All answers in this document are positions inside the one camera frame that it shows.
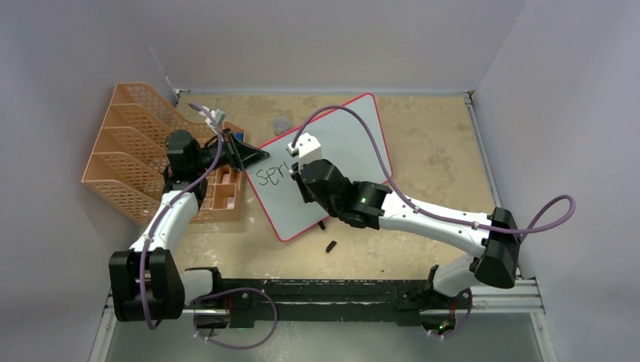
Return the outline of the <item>red-framed whiteboard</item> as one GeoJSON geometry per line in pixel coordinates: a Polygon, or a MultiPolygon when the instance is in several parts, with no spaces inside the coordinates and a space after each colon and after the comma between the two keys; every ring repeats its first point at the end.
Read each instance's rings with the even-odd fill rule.
{"type": "MultiPolygon", "coordinates": [[[[362,94],[345,107],[356,112],[366,123],[381,154],[385,168],[392,167],[383,127],[372,94],[362,94]]],[[[332,162],[352,181],[384,183],[380,163],[365,129],[355,117],[343,110],[333,110],[317,117],[304,128],[321,144],[322,156],[332,162]]],[[[246,170],[248,181],[272,225],[277,238],[287,242],[328,218],[316,203],[305,203],[288,170],[297,161],[287,151],[297,129],[264,143],[260,148],[269,158],[246,170]]]]}

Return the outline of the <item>black marker cap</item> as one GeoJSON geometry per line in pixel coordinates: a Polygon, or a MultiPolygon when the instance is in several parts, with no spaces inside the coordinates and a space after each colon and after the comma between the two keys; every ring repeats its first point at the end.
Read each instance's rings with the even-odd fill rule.
{"type": "Polygon", "coordinates": [[[326,246],[325,248],[325,252],[326,253],[330,253],[332,251],[332,249],[337,245],[336,241],[331,241],[330,244],[328,246],[326,246]]]}

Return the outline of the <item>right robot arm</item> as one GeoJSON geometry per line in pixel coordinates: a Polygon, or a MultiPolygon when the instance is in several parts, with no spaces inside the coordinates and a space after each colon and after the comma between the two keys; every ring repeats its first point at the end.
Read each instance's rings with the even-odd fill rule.
{"type": "Polygon", "coordinates": [[[424,286],[425,300],[441,307],[452,297],[478,284],[510,289],[515,285],[520,239],[483,229],[510,228],[512,215],[499,207],[490,214],[448,209],[422,201],[409,206],[387,185],[350,181],[330,161],[293,164],[291,178],[306,203],[316,203],[329,216],[357,229],[408,232],[440,241],[464,252],[447,265],[436,265],[424,286]]]}

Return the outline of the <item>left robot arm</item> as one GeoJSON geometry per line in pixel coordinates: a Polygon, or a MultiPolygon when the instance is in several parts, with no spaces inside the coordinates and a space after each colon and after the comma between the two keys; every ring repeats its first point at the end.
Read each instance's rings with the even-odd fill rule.
{"type": "Polygon", "coordinates": [[[177,319],[183,308],[196,300],[205,308],[223,303],[225,288],[218,269],[180,272],[173,253],[205,201],[208,174],[222,166],[242,172],[270,156],[240,140],[229,128],[204,146],[190,132],[176,130],[167,136],[165,146],[168,165],[163,173],[161,204],[129,249],[117,251],[109,259],[117,320],[145,321],[151,328],[159,321],[177,319]]]}

